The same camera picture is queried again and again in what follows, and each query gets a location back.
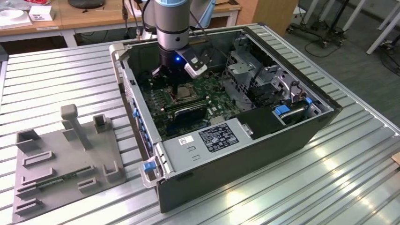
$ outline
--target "aluminum extrusion table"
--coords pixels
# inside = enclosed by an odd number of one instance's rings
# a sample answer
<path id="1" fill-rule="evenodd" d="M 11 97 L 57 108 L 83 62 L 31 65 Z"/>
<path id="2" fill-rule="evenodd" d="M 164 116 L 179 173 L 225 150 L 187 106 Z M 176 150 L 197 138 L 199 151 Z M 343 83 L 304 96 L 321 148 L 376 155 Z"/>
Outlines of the aluminum extrusion table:
<path id="1" fill-rule="evenodd" d="M 112 118 L 128 182 L 23 224 L 397 224 L 399 128 L 309 59 L 257 24 L 251 29 L 343 105 L 307 146 L 165 214 L 141 184 L 140 153 L 112 73 L 108 45 L 12 55 L 0 76 L 0 224 L 11 224 L 15 133 L 61 129 L 59 106 L 79 107 L 80 122 Z"/>

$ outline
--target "white sticker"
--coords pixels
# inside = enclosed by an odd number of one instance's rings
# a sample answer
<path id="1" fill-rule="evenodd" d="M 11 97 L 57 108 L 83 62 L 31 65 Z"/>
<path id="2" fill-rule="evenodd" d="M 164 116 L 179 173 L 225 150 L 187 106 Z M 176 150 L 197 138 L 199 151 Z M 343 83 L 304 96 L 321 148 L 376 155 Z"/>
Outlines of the white sticker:
<path id="1" fill-rule="evenodd" d="M 36 28 L 36 30 L 55 30 L 55 29 L 59 29 L 59 27 L 40 27 L 40 28 Z"/>
<path id="2" fill-rule="evenodd" d="M 180 145 L 191 143 L 192 141 L 193 141 L 193 137 L 192 136 L 187 136 L 187 137 L 184 137 L 184 138 L 180 139 Z"/>

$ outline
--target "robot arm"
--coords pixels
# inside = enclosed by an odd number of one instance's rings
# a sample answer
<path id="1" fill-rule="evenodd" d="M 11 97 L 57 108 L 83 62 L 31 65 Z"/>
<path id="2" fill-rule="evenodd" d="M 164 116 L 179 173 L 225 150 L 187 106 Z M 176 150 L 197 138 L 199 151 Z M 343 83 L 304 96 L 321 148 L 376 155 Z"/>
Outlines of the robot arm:
<path id="1" fill-rule="evenodd" d="M 185 71 L 196 78 L 207 65 L 189 46 L 189 26 L 208 27 L 216 0 L 148 0 L 144 7 L 147 27 L 155 27 L 161 51 L 161 66 L 172 67 L 181 57 Z"/>

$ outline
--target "green circuit board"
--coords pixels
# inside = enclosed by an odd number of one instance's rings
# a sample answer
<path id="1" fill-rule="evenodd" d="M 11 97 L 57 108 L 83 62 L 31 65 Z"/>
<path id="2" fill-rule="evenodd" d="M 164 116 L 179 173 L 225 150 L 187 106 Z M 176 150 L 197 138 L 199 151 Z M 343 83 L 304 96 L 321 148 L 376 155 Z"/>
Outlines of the green circuit board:
<path id="1" fill-rule="evenodd" d="M 205 128 L 213 122 L 224 121 L 240 113 L 217 76 L 197 78 L 181 84 L 180 88 L 184 89 L 184 96 L 172 95 L 172 87 L 143 92 L 144 101 L 164 141 Z M 185 126 L 172 126 L 175 112 L 199 105 L 203 106 L 203 110 L 207 110 L 204 118 Z"/>

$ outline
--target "floor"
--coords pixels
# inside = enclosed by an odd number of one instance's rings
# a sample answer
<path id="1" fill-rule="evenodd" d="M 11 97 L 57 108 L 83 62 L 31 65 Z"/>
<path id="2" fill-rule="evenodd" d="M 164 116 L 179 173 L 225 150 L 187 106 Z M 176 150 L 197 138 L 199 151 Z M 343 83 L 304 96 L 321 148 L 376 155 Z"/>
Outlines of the floor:
<path id="1" fill-rule="evenodd" d="M 300 6 L 308 8 L 312 0 L 300 0 Z M 320 12 L 324 0 L 320 1 L 316 13 Z M 331 10 L 327 22 L 333 19 L 340 8 L 336 2 Z M 353 9 L 347 7 L 339 27 L 344 26 Z M 381 64 L 381 51 L 376 50 L 372 55 L 367 55 L 365 51 L 380 35 L 376 30 L 380 22 L 360 14 L 349 31 L 347 33 L 348 40 L 343 47 L 327 58 L 317 58 L 309 55 L 304 46 L 316 37 L 301 31 L 295 31 L 285 35 L 287 41 L 316 62 L 316 64 L 344 84 L 344 86 L 400 127 L 400 77 L 396 76 Z M 396 30 L 392 31 L 388 38 L 393 39 L 399 35 Z M 311 45 L 308 50 L 315 55 L 325 55 L 336 49 L 331 45 L 328 49 L 321 49 L 316 45 Z M 400 54 L 395 54 L 393 58 L 400 62 Z"/>

